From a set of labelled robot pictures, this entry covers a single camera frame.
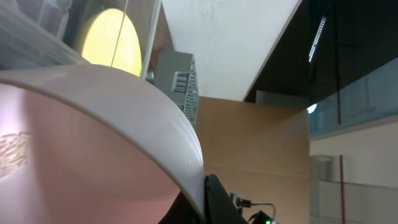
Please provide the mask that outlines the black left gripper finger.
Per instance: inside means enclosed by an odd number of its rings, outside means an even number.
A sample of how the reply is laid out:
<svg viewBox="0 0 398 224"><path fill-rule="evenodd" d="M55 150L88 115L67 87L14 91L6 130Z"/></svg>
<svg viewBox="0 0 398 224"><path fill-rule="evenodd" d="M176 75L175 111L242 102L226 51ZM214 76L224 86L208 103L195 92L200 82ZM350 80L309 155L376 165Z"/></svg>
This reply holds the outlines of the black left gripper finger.
<svg viewBox="0 0 398 224"><path fill-rule="evenodd" d="M214 174L205 177L205 215L208 224L248 224Z"/></svg>

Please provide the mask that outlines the pink white bowl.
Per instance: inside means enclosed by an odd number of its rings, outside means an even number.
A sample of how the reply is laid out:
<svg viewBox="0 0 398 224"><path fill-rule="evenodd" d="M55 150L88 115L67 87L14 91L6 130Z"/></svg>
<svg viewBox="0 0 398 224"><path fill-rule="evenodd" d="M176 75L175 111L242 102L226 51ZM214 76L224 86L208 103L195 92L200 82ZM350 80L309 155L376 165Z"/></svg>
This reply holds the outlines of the pink white bowl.
<svg viewBox="0 0 398 224"><path fill-rule="evenodd" d="M158 223L178 196L205 221L204 164L182 110L101 65L1 72L1 131L30 136L1 181L2 223Z"/></svg>

